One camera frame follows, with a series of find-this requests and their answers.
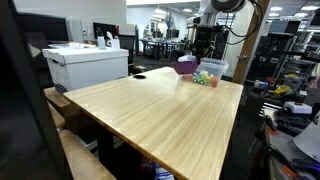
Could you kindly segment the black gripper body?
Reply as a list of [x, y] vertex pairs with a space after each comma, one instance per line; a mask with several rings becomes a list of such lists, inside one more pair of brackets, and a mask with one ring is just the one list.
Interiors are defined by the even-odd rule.
[[216, 37], [219, 32], [220, 28], [218, 26], [197, 27], [195, 39], [193, 42], [193, 55], [198, 60], [214, 54]]

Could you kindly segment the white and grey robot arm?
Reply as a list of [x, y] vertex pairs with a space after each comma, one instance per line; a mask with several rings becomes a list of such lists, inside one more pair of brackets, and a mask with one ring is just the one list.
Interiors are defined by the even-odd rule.
[[[247, 3], [253, 6], [256, 17], [256, 24], [251, 32], [240, 35], [227, 25], [216, 24], [219, 13], [239, 12]], [[192, 55], [201, 62], [204, 57], [214, 51], [215, 35], [222, 33], [225, 29], [236, 37], [240, 37], [241, 41], [246, 40], [260, 28], [262, 20], [263, 10], [256, 0], [200, 0], [198, 15], [187, 19], [187, 27], [196, 31], [195, 39], [190, 44]]]

